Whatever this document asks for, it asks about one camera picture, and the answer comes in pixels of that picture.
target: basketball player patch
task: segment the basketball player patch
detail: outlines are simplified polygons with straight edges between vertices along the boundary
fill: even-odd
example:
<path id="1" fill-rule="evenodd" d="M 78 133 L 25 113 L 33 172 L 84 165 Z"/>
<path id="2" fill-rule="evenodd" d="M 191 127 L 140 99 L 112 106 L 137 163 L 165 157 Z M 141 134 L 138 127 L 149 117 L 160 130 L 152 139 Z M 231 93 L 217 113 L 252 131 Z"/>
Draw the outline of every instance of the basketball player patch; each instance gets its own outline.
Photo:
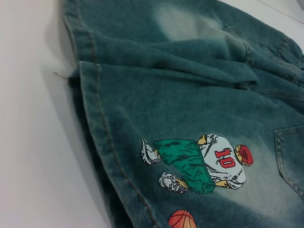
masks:
<path id="1" fill-rule="evenodd" d="M 226 138 L 215 134 L 204 134 L 198 141 L 161 139 L 151 145 L 143 138 L 141 153 L 147 165 L 163 162 L 179 171 L 164 172 L 159 179 L 163 188 L 176 193 L 207 194 L 216 186 L 238 189 L 246 181 L 243 165 L 253 164 L 248 147 L 239 144 L 233 148 Z"/>
<path id="2" fill-rule="evenodd" d="M 193 216 L 185 210 L 176 211 L 168 223 L 172 228 L 196 228 Z"/>

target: green shorts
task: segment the green shorts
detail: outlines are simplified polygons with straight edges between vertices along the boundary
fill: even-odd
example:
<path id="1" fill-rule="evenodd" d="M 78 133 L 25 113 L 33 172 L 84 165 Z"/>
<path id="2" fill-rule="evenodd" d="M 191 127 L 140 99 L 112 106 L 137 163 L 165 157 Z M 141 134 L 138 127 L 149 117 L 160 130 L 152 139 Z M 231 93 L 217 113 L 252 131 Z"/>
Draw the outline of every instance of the green shorts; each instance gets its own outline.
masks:
<path id="1" fill-rule="evenodd" d="M 153 142 L 162 161 L 173 165 L 188 187 L 199 193 L 212 193 L 215 184 L 210 177 L 198 143 L 194 140 L 163 139 Z"/>

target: white background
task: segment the white background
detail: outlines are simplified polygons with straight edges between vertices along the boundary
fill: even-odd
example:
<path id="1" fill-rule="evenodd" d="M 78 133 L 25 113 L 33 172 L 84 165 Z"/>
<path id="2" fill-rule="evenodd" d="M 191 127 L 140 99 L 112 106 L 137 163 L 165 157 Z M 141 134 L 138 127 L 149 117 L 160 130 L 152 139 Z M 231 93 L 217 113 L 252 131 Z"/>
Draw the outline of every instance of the white background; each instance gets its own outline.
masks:
<path id="1" fill-rule="evenodd" d="M 223 0 L 304 49 L 295 0 Z M 0 0 L 0 227 L 110 227 L 66 82 L 74 58 L 58 0 Z"/>

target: stitching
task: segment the stitching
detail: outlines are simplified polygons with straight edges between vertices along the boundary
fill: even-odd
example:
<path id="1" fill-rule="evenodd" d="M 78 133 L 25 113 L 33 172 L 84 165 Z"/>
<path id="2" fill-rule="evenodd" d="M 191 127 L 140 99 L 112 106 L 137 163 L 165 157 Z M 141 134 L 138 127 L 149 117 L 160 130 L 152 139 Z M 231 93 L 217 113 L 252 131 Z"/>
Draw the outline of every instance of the stitching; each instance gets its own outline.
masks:
<path id="1" fill-rule="evenodd" d="M 100 101 L 100 99 L 99 99 L 99 97 L 97 95 L 97 92 L 99 91 L 99 79 L 100 79 L 99 75 L 100 75 L 101 69 L 100 69 L 100 66 L 99 66 L 98 61 L 97 61 L 96 45 L 95 45 L 94 37 L 93 37 L 91 31 L 88 30 L 85 27 L 85 25 L 84 25 L 84 22 L 82 20 L 82 17 L 81 17 L 80 11 L 79 11 L 79 2 L 78 2 L 78 0 L 74 1 L 74 7 L 75 7 L 75 10 L 76 10 L 76 14 L 77 14 L 79 23 L 83 27 L 83 29 L 87 31 L 88 37 L 89 37 L 89 40 L 90 40 L 90 43 L 91 43 L 91 52 L 92 52 L 92 55 L 93 55 L 93 60 L 94 60 L 95 69 L 96 69 L 96 88 L 95 88 L 96 89 L 96 93 L 95 94 L 96 94 L 96 99 L 97 99 L 97 102 L 98 102 L 99 112 L 101 114 L 101 120 L 102 120 L 102 123 L 103 123 L 103 126 L 104 126 L 104 131 L 105 131 L 105 134 L 106 134 L 106 137 L 107 137 L 109 149 L 113 153 L 113 155 L 115 157 L 115 160 L 116 160 L 116 162 L 118 164 L 119 170 L 122 173 L 123 177 L 127 179 L 128 183 L 131 185 L 131 187 L 133 188 L 133 190 L 136 192 L 137 196 L 142 201 L 143 205 L 147 208 L 147 211 L 148 211 L 148 213 L 149 213 L 149 215 L 150 215 L 150 217 L 151 217 L 154 225 L 157 228 L 159 228 L 159 226 L 157 225 L 156 219 L 153 217 L 151 209 L 149 208 L 148 204 L 144 201 L 144 198 L 141 196 L 141 194 L 136 189 L 136 187 L 134 186 L 134 184 L 131 182 L 131 180 L 129 179 L 129 177 L 124 172 L 124 170 L 123 170 L 123 168 L 122 168 L 122 166 L 121 166 L 121 164 L 119 162 L 119 159 L 117 157 L 117 154 L 115 152 L 113 141 L 111 139 L 111 134 L 109 132 L 109 129 L 108 129 L 108 126 L 107 126 L 107 123 L 106 123 L 106 120 L 105 120 L 105 114 L 103 112 L 101 101 Z"/>
<path id="2" fill-rule="evenodd" d="M 282 159 L 282 152 L 284 151 L 284 140 L 282 139 L 281 136 L 283 135 L 283 131 L 284 130 L 275 131 L 275 148 L 276 148 L 275 153 L 277 158 L 277 165 L 283 179 L 301 196 L 301 198 L 304 199 L 304 194 L 301 188 L 295 183 L 293 183 L 293 181 L 285 173 L 283 159 Z"/>
<path id="3" fill-rule="evenodd" d="M 284 58 L 284 53 L 286 52 L 286 49 L 288 48 L 288 44 L 289 44 L 289 41 L 290 41 L 290 38 L 289 37 L 284 37 L 282 39 L 282 44 L 280 45 L 280 47 L 277 49 L 277 56 L 280 57 L 280 59 L 283 60 L 284 63 L 287 63 L 287 67 L 293 71 L 299 71 L 300 67 L 299 66 L 296 66 L 296 63 L 294 63 L 294 61 L 292 62 L 289 62 L 287 60 L 285 60 Z"/>
<path id="4" fill-rule="evenodd" d="M 304 126 L 297 126 L 297 127 L 290 127 L 290 128 L 285 128 L 285 129 L 280 129 L 277 130 L 278 134 L 281 135 L 291 135 L 295 134 L 297 132 L 301 133 L 304 132 Z"/>
<path id="5" fill-rule="evenodd" d="M 260 94 L 265 97 L 278 97 L 278 98 L 286 98 L 286 99 L 291 99 L 291 100 L 296 100 L 296 101 L 304 101 L 304 98 L 296 98 L 292 96 L 287 96 L 287 95 L 277 95 L 277 94 Z"/>
<path id="6" fill-rule="evenodd" d="M 281 64 L 285 65 L 288 69 L 292 70 L 292 71 L 295 71 L 295 70 L 298 70 L 299 68 L 297 66 L 295 66 L 294 64 L 292 63 L 289 63 L 287 62 L 285 59 L 283 59 L 283 52 L 286 51 L 286 48 L 288 47 L 288 37 L 282 37 L 282 44 L 277 48 L 277 51 L 271 51 L 269 45 L 265 45 L 265 43 L 267 43 L 265 41 L 265 43 L 263 42 L 260 42 L 256 39 L 253 39 L 251 38 L 250 36 L 248 36 L 246 33 L 242 32 L 242 31 L 239 31 L 237 29 L 235 29 L 234 27 L 228 25 L 228 24 L 225 24 L 223 26 L 223 30 L 228 32 L 229 34 L 233 35 L 233 36 L 236 36 L 237 38 L 239 39 L 242 39 L 244 42 L 245 40 L 246 41 L 251 41 L 253 42 L 254 44 L 257 44 L 260 46 L 261 49 L 263 49 L 265 52 L 267 52 L 269 58 L 271 58 L 272 60 L 274 61 L 279 61 Z M 247 64 L 251 65 L 252 64 L 252 59 L 249 59 L 250 62 L 246 62 Z"/>
<path id="7" fill-rule="evenodd" d="M 243 41 L 243 45 L 244 45 L 244 49 L 245 49 L 245 58 L 244 58 L 244 63 L 246 63 L 247 65 L 251 65 L 253 62 L 253 56 L 251 53 L 251 50 L 249 47 L 246 46 L 245 44 L 245 40 L 243 37 L 238 36 L 235 32 L 234 32 L 234 28 L 228 24 L 225 24 L 223 26 L 223 31 L 228 32 L 229 34 L 237 37 L 238 39 L 241 39 Z"/>

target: red number 10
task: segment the red number 10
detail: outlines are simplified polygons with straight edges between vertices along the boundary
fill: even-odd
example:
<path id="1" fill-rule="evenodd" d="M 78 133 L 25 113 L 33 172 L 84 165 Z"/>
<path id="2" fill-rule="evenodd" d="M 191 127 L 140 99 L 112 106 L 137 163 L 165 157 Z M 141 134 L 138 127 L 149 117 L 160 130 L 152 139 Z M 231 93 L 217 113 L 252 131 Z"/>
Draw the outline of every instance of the red number 10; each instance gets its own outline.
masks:
<path id="1" fill-rule="evenodd" d="M 230 150 L 227 148 L 224 149 L 223 151 L 215 151 L 214 153 L 217 158 L 231 154 Z M 236 162 L 231 157 L 221 159 L 221 160 L 219 160 L 219 163 L 220 163 L 221 167 L 223 167 L 225 169 L 235 167 L 235 165 L 236 165 Z"/>

